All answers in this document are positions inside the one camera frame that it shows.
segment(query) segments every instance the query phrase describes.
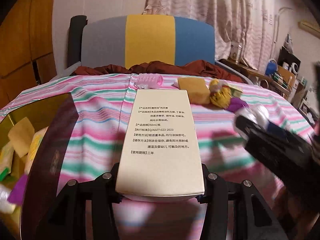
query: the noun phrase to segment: cardboard box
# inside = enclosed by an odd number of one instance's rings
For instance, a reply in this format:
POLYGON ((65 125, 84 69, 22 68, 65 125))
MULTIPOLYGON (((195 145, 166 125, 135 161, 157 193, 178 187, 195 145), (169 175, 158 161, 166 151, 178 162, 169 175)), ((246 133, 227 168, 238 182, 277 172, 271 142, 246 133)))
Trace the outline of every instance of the cardboard box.
POLYGON ((242 45, 239 42, 232 41, 229 58, 233 59, 236 63, 238 63, 241 50, 242 50, 242 45))
POLYGON ((283 77, 283 80, 284 80, 285 82, 287 82, 287 84, 288 84, 290 87, 293 88, 294 82, 295 82, 295 80, 296 80, 295 75, 294 75, 292 72, 284 69, 283 67, 281 67, 281 66, 279 66, 279 65, 278 65, 278 73, 283 77))
POLYGON ((172 202, 204 193, 186 90, 139 89, 125 135, 116 191, 132 200, 172 202))

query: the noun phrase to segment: blue object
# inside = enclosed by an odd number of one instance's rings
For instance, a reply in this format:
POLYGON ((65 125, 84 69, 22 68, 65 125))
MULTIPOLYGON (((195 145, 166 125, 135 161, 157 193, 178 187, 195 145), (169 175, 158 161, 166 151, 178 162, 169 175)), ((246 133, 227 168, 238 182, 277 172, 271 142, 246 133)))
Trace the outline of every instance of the blue object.
POLYGON ((202 59, 214 64, 214 28, 203 22, 174 17, 176 29, 175 65, 202 59))
POLYGON ((266 75, 272 75, 274 72, 278 70, 278 64, 274 59, 269 59, 267 68, 266 68, 266 75))
POLYGON ((285 129, 277 126, 275 123, 273 122, 269 122, 269 125, 267 127, 267 132, 271 133, 274 136, 277 136, 281 139, 286 139, 287 138, 287 134, 285 133, 285 129))

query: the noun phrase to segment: striped bedsheet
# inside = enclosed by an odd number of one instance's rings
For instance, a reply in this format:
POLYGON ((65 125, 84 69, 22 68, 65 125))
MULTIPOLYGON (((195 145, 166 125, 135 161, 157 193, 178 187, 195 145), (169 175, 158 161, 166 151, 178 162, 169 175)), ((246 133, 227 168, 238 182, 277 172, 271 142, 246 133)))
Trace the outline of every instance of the striped bedsheet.
MULTIPOLYGON (((62 165, 57 193, 69 179, 93 180, 110 171, 119 161, 137 89, 138 75, 109 74, 61 78, 23 91, 0 110, 0 120, 10 111, 30 102, 70 92, 79 119, 73 130, 62 165)), ((162 89, 172 86, 180 75, 163 75, 162 89)), ((207 84, 211 78, 204 78, 207 84)), ((264 105, 270 120, 293 130, 303 138, 313 129, 286 100, 256 86, 236 84, 243 89, 242 99, 250 106, 264 105)), ((272 200, 281 182, 243 148, 243 140, 233 130, 234 114, 225 110, 191 105, 201 160, 211 172, 226 180, 251 180, 267 202, 272 200)), ((179 203, 145 203, 124 199, 114 204, 121 239, 199 239, 205 216, 205 204, 196 199, 179 203)))

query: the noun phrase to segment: beige curtain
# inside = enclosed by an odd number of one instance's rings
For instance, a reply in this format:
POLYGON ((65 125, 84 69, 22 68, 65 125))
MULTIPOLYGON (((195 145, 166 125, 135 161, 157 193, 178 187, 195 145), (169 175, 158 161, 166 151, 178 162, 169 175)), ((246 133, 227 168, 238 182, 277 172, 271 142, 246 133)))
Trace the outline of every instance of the beige curtain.
POLYGON ((215 27, 215 58, 228 58, 231 41, 241 58, 264 73, 271 52, 274 0, 147 0, 145 13, 188 17, 215 27))

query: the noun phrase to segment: wall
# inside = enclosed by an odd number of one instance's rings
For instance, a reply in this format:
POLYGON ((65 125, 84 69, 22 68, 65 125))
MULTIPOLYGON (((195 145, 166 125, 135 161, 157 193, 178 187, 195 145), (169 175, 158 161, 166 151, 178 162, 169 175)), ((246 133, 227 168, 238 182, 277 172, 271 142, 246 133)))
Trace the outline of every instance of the wall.
POLYGON ((320 39, 298 28, 298 22, 306 20, 317 25, 315 18, 302 0, 275 0, 275 14, 281 7, 289 7, 280 15, 279 35, 274 58, 277 59, 279 50, 284 43, 287 33, 293 42, 293 52, 301 61, 299 73, 308 80, 308 87, 315 81, 312 63, 320 60, 320 39))
POLYGON ((54 0, 52 41, 57 73, 67 68, 68 30, 71 17, 86 15, 88 23, 101 19, 142 14, 146 0, 54 0))

